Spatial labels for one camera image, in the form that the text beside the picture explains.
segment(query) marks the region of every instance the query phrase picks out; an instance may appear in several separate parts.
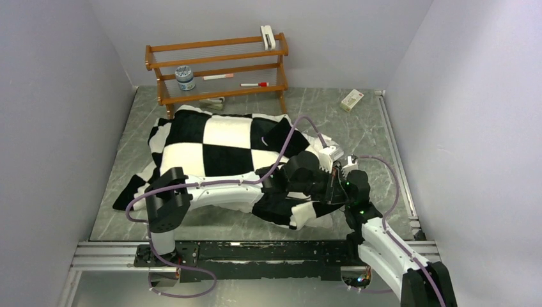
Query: jar lid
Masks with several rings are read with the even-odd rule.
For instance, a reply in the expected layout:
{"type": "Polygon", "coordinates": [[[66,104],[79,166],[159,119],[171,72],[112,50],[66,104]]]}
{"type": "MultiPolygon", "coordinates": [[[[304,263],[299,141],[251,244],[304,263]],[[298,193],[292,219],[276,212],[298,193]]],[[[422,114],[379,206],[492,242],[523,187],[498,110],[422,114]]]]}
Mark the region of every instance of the jar lid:
{"type": "Polygon", "coordinates": [[[192,79],[192,70],[186,65],[179,66],[175,70],[175,78],[179,81],[187,81],[192,79]]]}

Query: checkered blanket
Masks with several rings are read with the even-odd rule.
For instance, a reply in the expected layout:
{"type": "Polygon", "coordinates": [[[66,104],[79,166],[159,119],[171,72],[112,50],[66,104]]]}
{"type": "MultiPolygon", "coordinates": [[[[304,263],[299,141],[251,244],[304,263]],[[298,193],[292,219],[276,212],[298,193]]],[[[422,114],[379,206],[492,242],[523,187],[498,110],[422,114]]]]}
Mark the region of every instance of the checkered blanket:
{"type": "MultiPolygon", "coordinates": [[[[172,120],[157,120],[148,140],[153,162],[131,178],[113,208],[125,210],[130,201],[144,193],[156,178],[173,167],[182,167],[187,175],[214,177],[240,175],[270,166],[277,160],[290,129],[288,115],[217,115],[183,105],[172,120]]],[[[328,143],[335,144],[326,138],[328,143]]],[[[322,145],[318,138],[296,130],[281,161],[287,162],[303,150],[318,156],[320,149],[322,145]]],[[[340,206],[307,200],[302,193],[289,193],[288,196],[298,199],[288,198],[276,203],[216,205],[252,213],[294,230],[304,225],[332,226],[329,213],[340,206]]],[[[145,202],[141,200],[134,205],[134,210],[144,207],[145,202]]]]}

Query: marble floor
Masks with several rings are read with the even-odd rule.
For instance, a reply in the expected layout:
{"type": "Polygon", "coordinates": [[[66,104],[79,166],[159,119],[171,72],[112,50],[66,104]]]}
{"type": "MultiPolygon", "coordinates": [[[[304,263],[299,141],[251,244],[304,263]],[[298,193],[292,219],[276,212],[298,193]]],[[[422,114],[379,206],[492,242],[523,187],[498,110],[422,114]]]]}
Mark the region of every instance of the marble floor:
{"type": "MultiPolygon", "coordinates": [[[[119,143],[117,156],[109,177],[104,197],[90,240],[129,240],[145,238],[142,224],[126,220],[124,212],[112,209],[112,204],[130,180],[151,162],[147,145],[148,134],[156,119],[166,117],[165,107],[157,104],[156,86],[139,87],[134,99],[125,131],[119,143]]],[[[393,162],[390,137],[387,133],[378,99],[373,91],[361,91],[365,97],[352,109],[343,111],[339,102],[350,92],[349,89],[289,88],[285,92],[288,114],[294,120],[309,115],[326,135],[339,143],[346,154],[376,155],[393,162]]],[[[215,113],[281,113],[275,93],[228,97],[224,110],[215,113]]],[[[309,124],[303,122],[299,130],[315,136],[309,124]]],[[[371,200],[385,212],[395,196],[391,174],[378,161],[363,160],[361,169],[367,171],[371,184],[371,200]]],[[[412,239],[407,207],[403,197],[390,215],[388,222],[406,240],[412,239]]],[[[182,225],[175,230],[178,240],[324,240],[345,239],[351,231],[344,214],[331,214],[332,228],[303,227],[288,230],[265,222],[251,214],[222,209],[202,207],[188,212],[182,225]]],[[[146,217],[145,210],[137,211],[134,217],[146,217]]]]}

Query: white box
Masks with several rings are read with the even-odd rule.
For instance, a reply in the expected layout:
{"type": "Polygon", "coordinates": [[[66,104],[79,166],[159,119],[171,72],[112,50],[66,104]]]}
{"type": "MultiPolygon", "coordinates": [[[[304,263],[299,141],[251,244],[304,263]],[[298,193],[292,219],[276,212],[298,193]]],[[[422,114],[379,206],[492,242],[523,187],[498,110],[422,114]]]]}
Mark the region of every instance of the white box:
{"type": "Polygon", "coordinates": [[[348,94],[343,101],[341,101],[341,107],[346,111],[350,112],[352,108],[356,105],[358,101],[363,98],[363,94],[360,93],[357,90],[352,90],[350,94],[348,94]]]}

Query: marker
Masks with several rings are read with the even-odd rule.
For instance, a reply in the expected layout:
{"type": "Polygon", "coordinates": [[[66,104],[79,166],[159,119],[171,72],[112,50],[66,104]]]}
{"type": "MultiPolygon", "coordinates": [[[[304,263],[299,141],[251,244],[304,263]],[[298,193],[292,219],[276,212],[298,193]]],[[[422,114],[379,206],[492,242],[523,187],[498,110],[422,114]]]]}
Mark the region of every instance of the marker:
{"type": "Polygon", "coordinates": [[[269,85],[269,82],[260,82],[260,83],[241,83],[241,86],[261,86],[266,87],[269,85]]]}
{"type": "Polygon", "coordinates": [[[223,79],[223,78],[233,78],[233,74],[206,75],[203,77],[203,80],[214,80],[214,79],[223,79]]]}

